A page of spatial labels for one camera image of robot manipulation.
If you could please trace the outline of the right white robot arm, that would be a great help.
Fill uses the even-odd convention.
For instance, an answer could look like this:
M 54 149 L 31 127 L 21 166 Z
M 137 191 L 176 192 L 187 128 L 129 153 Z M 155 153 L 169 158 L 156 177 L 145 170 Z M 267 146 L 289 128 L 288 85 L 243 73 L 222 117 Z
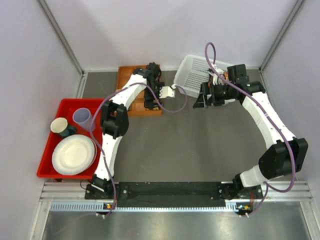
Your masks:
M 208 80 L 200 85 L 193 108 L 218 107 L 239 101 L 253 118 L 266 145 L 258 164 L 233 178 L 234 194 L 245 198 L 252 187 L 300 172 L 309 147 L 306 139 L 297 138 L 284 125 L 263 85 L 249 80 L 245 64 L 229 66 L 226 72 L 214 65 L 206 72 Z

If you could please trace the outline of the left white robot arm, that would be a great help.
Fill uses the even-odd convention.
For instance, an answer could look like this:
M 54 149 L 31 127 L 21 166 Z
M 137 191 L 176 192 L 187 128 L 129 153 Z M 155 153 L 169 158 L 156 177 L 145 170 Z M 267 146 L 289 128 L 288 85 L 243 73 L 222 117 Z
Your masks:
M 120 140 L 129 129 L 128 110 L 141 92 L 144 92 L 143 107 L 146 110 L 160 108 L 157 100 L 165 86 L 160 81 L 161 74 L 160 66 L 154 62 L 150 62 L 145 68 L 134 69 L 124 87 L 108 97 L 101 106 L 102 150 L 91 185 L 102 198 L 109 198 L 114 191 L 112 177 L 115 158 Z

